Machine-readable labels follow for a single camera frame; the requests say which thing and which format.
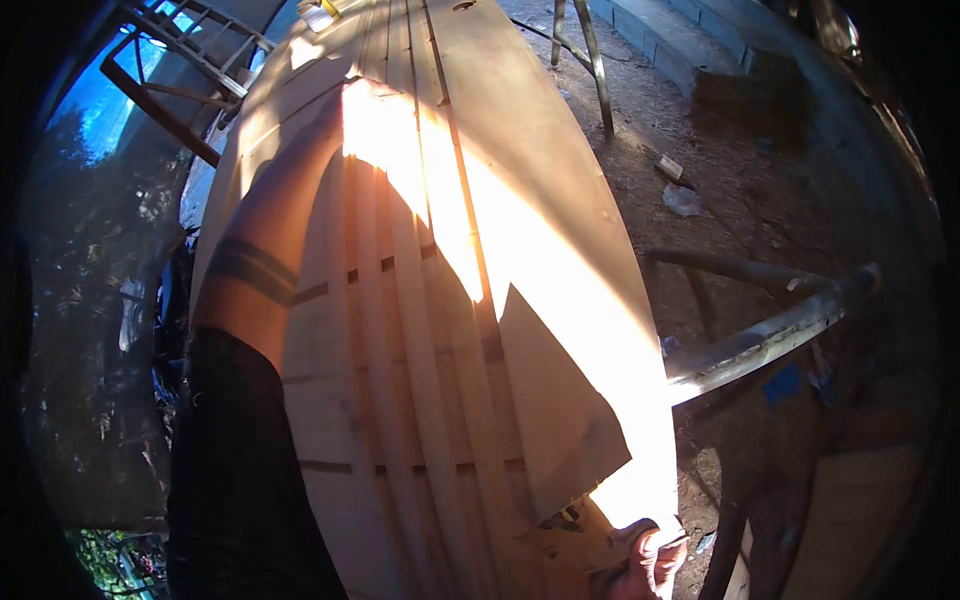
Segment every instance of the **ladder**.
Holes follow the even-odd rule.
[[[237,98],[245,97],[252,81],[242,83],[238,81],[233,73],[238,72],[239,69],[232,67],[237,59],[244,56],[245,51],[251,49],[253,45],[262,48],[266,54],[270,54],[276,45],[264,35],[201,0],[182,0],[176,3],[169,14],[160,11],[163,1],[152,0],[144,3],[138,0],[121,0],[118,9],[138,30],[189,60],[201,73],[221,84]],[[193,24],[185,31],[181,31],[174,22],[180,14],[185,14],[193,20]],[[202,44],[198,44],[191,35],[200,30],[217,31],[217,33]],[[244,41],[228,59],[220,62],[209,52],[227,31],[239,34]]]

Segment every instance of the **wooden board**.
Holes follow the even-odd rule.
[[[588,492],[621,526],[676,513],[660,346],[552,79],[493,0],[456,4],[350,0],[318,35],[293,27],[230,133],[195,291],[211,239],[338,82],[400,92],[345,113],[287,332],[318,523],[354,597],[586,599],[585,574],[515,537]]]

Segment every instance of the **hand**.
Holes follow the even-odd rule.
[[[651,529],[640,534],[627,570],[610,585],[605,600],[669,598],[677,569],[686,560],[686,538]]]

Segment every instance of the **concrete step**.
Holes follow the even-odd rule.
[[[591,0],[590,7],[674,81],[704,103],[769,101],[776,87],[748,78],[739,59],[661,0]]]
[[[749,77],[783,82],[799,74],[793,55],[775,36],[758,28],[733,0],[666,1],[730,51]]]

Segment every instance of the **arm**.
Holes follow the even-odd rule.
[[[307,221],[326,165],[343,143],[341,92],[334,94],[233,213],[210,259],[191,324],[226,331],[267,357],[277,372]]]

